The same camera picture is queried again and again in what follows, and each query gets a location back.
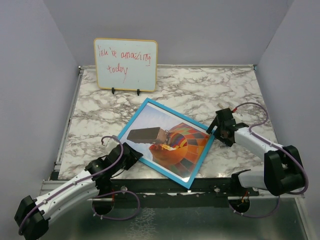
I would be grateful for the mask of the blue picture frame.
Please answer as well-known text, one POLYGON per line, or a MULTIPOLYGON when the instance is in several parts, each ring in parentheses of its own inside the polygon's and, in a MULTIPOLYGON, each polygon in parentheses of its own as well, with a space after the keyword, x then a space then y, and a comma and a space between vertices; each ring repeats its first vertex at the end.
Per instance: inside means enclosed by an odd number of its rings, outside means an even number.
POLYGON ((143 154, 140 161, 189 189, 215 137, 208 127, 146 98, 118 135, 143 154))

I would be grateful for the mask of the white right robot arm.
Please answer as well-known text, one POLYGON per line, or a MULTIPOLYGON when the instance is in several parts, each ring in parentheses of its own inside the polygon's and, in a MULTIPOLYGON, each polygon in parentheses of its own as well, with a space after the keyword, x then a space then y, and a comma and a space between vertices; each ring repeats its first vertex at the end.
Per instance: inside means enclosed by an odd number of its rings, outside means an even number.
POLYGON ((298 149, 269 141, 247 124, 237 123, 231 109, 216 111, 206 132, 228 147, 238 144, 263 160, 263 170, 248 169, 232 175, 229 189, 234 195, 240 196, 248 188, 266 190, 274 196, 299 195, 308 189, 309 180, 298 149))

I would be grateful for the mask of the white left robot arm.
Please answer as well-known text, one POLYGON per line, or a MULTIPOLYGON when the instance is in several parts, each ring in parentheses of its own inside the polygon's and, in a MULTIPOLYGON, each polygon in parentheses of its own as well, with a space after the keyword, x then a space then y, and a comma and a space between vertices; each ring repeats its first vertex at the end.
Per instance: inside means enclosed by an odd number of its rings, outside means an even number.
POLYGON ((88 199, 129 194, 129 190, 115 191, 111 178, 119 170, 131 168, 142 156, 127 143, 120 143, 109 154, 89 162, 78 175, 56 189, 36 198, 26 196, 14 216, 19 235, 27 240, 37 240, 48 231, 50 223, 71 207, 88 199))

